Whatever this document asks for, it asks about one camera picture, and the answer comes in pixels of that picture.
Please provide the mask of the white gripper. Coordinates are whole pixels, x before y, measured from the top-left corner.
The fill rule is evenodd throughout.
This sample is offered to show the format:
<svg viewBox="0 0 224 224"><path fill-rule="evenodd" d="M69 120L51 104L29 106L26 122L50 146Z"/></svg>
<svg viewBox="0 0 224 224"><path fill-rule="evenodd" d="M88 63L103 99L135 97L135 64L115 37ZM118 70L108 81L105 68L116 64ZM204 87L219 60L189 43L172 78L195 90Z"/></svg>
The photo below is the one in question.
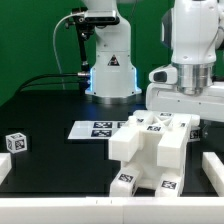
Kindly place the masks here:
<svg viewBox="0 0 224 224"><path fill-rule="evenodd" d="M199 95L185 95L174 85L151 83L146 91L146 108L153 111L197 114L204 119L201 136L208 137L210 121L224 122L224 82L214 82Z"/></svg>

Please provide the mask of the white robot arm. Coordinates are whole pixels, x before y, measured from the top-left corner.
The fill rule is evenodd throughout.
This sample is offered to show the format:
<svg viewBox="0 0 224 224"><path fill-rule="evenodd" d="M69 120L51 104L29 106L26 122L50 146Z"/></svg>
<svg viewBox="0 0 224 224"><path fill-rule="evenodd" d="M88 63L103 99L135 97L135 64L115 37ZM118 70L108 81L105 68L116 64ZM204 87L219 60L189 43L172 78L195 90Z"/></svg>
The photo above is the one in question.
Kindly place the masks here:
<svg viewBox="0 0 224 224"><path fill-rule="evenodd" d="M96 32L96 61L86 93L104 103L141 90L130 59L130 24L118 4L125 0L82 0L83 22ZM217 51L224 50L224 0L173 0L161 20L161 43L170 61L148 75L146 108L197 114L224 123L224 81L214 74Z"/></svg>

